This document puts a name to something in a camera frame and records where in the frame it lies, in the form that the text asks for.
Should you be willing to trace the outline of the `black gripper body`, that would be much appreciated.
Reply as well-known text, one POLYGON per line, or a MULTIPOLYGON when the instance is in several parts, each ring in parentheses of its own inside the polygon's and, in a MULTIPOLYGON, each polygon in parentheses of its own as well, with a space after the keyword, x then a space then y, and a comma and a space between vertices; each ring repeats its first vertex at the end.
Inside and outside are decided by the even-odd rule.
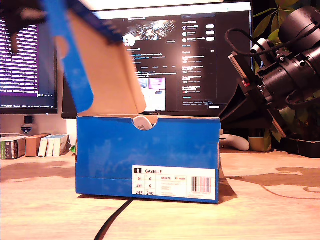
POLYGON ((286 97, 298 89, 295 81, 286 71, 289 64, 273 63, 267 68, 254 74, 242 55, 234 51, 228 56, 229 60, 240 75, 239 88, 244 93, 247 103, 252 103, 267 121, 271 122, 281 137, 290 134, 279 109, 285 108, 286 97))

